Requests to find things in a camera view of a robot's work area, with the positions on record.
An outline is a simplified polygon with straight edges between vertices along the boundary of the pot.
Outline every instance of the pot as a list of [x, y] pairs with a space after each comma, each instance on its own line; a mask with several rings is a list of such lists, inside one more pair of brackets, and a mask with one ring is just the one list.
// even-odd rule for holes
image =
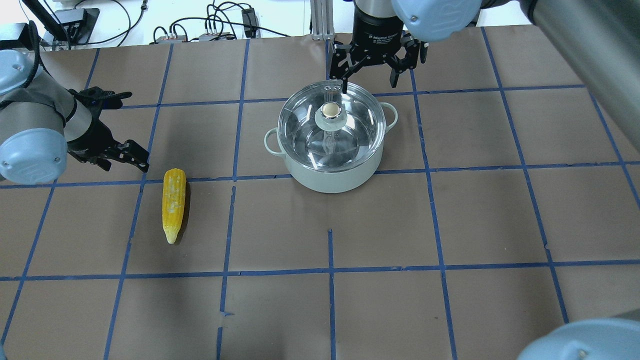
[[[353, 83], [343, 94], [340, 84], [320, 81], [292, 95], [278, 127], [264, 135], [267, 151], [283, 158], [293, 178], [317, 192], [346, 192], [368, 180], [382, 159], [385, 134], [398, 120], [393, 105]], [[382, 107], [394, 113], [389, 125]], [[279, 151], [269, 148], [271, 135], [277, 135]]]

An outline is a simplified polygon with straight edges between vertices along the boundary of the pot handle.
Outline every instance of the pot handle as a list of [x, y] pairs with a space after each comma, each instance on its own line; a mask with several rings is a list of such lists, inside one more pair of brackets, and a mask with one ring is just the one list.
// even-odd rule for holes
[[267, 143], [267, 140], [269, 140], [269, 136], [278, 133], [278, 128], [274, 127], [273, 129], [267, 131], [267, 133], [264, 135], [264, 148], [267, 149], [267, 151], [275, 156], [279, 156], [281, 158], [284, 158], [285, 156], [285, 152], [282, 151], [282, 148], [280, 148], [280, 152], [277, 151], [273, 151], [271, 150], [271, 148], [269, 147], [269, 144]]
[[380, 106], [382, 106], [383, 108], [387, 108], [387, 109], [393, 111], [394, 112], [394, 116], [396, 117], [391, 124], [387, 125], [387, 131], [385, 132], [385, 134], [386, 134], [386, 133], [389, 132], [389, 130], [393, 129], [393, 127], [396, 126], [396, 124], [398, 122], [398, 111], [396, 110], [396, 108], [393, 105], [389, 104], [388, 102], [381, 102]]

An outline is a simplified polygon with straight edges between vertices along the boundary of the white background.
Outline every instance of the white background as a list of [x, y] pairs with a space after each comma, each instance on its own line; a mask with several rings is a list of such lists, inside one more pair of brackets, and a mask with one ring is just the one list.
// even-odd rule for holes
[[[54, 10], [72, 8], [78, 0], [62, 1], [47, 0]], [[135, 22], [140, 15], [142, 0], [121, 0], [129, 11], [131, 22]], [[277, 30], [292, 36], [309, 33], [310, 0], [244, 0], [251, 4], [259, 17], [259, 25]], [[156, 26], [168, 27], [174, 20], [181, 17], [206, 17], [207, 4], [210, 0], [148, 0], [148, 10], [144, 13], [140, 24], [134, 28], [123, 45], [149, 44], [153, 41], [152, 32]], [[35, 16], [26, 8], [27, 16], [38, 24], [40, 35], [45, 29]], [[91, 37], [92, 41], [104, 40], [123, 32], [128, 28], [128, 21], [124, 11], [116, 3], [109, 0], [87, 0], [80, 7], [99, 8], [100, 16]], [[232, 22], [242, 22], [240, 10], [225, 11]], [[350, 33], [353, 28], [353, 3], [343, 0], [333, 0], [334, 28], [337, 33]], [[26, 22], [27, 19], [20, 9], [20, 0], [2, 0], [0, 23]], [[506, 5], [483, 10], [480, 14], [478, 26], [500, 26], [529, 24], [530, 22], [520, 11], [520, 5], [512, 1]], [[204, 32], [204, 22], [201, 20], [186, 20], [181, 24], [187, 29], [189, 38], [194, 38]], [[242, 26], [236, 26], [238, 37], [244, 36]], [[261, 37], [276, 37], [277, 35], [260, 31]], [[120, 39], [97, 47], [116, 46]]]

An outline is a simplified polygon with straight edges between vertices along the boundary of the transparent lid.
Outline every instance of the transparent lid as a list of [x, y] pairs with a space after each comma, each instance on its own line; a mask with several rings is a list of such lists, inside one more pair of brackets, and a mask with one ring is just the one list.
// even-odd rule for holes
[[298, 163], [322, 172], [340, 172], [367, 161], [382, 144], [386, 123], [382, 107], [369, 92], [340, 81], [306, 86], [284, 104], [278, 136]]

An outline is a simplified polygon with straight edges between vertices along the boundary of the yellow vegetable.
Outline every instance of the yellow vegetable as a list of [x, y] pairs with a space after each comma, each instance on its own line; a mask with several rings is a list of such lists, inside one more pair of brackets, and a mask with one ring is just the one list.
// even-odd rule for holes
[[184, 171], [179, 168], [173, 168], [164, 173], [162, 227], [166, 235], [166, 241], [170, 244], [175, 243], [182, 225], [186, 186], [187, 177]]

